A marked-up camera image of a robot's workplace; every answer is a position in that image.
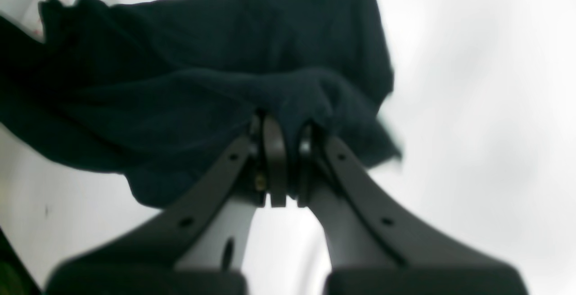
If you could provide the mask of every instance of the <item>dark blue cloth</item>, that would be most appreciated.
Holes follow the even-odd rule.
[[[144,205],[192,187],[257,109],[279,120],[291,160],[307,121],[366,166],[399,154],[376,121],[393,88],[376,0],[47,0],[40,10],[45,56],[0,72],[0,121],[55,162],[125,174]]]

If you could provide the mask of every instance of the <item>screw hole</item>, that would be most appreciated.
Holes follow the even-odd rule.
[[[234,256],[234,239],[229,238],[224,247],[222,254],[222,270],[229,270],[232,264],[232,257]]]
[[[394,221],[385,217],[382,219],[382,224],[391,227],[392,225],[394,225]]]
[[[180,220],[180,223],[178,223],[178,226],[181,228],[187,228],[190,225],[193,225],[194,223],[194,219],[192,219],[191,217],[185,217],[184,219]]]

